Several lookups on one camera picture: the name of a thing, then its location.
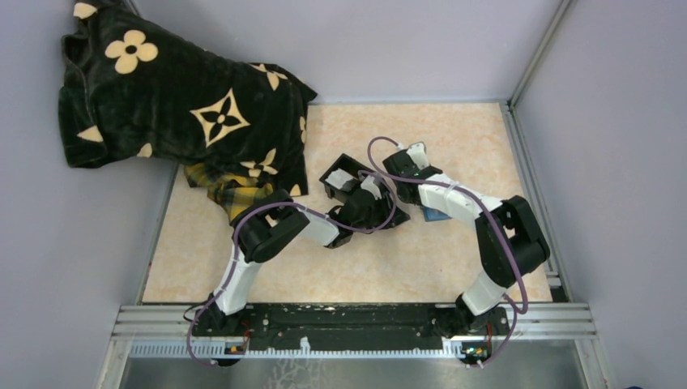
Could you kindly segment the blue card holder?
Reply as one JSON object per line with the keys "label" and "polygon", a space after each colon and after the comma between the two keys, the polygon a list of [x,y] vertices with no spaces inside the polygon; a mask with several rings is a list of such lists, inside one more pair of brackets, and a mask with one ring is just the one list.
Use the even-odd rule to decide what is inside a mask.
{"label": "blue card holder", "polygon": [[422,207],[421,211],[426,222],[436,222],[450,219],[450,216],[444,212],[440,212],[430,207]]}

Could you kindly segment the black card box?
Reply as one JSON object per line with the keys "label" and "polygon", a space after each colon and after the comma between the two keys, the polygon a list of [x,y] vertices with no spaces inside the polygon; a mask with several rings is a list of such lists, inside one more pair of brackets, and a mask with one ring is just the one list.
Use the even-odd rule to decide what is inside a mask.
{"label": "black card box", "polygon": [[369,206],[382,199],[382,184],[371,169],[342,153],[319,178],[327,198],[343,205]]}

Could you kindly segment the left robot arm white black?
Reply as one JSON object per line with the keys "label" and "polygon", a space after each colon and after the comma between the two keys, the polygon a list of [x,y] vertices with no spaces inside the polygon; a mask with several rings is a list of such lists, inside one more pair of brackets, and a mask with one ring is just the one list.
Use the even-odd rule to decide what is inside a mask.
{"label": "left robot arm white black", "polygon": [[296,203],[286,190],[277,190],[258,200],[232,222],[233,247],[221,284],[209,296],[211,304],[200,318],[225,336],[237,333],[243,324],[241,310],[261,266],[277,256],[296,237],[335,249],[349,243],[354,233],[371,234],[392,229],[411,219],[381,190],[355,189],[345,201],[321,213]]}

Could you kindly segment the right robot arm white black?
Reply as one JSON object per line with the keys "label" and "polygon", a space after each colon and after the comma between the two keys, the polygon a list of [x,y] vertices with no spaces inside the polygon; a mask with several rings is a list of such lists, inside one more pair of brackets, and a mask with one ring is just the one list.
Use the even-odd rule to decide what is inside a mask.
{"label": "right robot arm white black", "polygon": [[431,208],[476,231],[482,271],[457,298],[456,323],[467,334],[478,333],[507,290],[522,285],[523,276],[550,256],[529,202],[519,195],[499,199],[468,189],[432,166],[420,145],[382,163],[401,201]]}

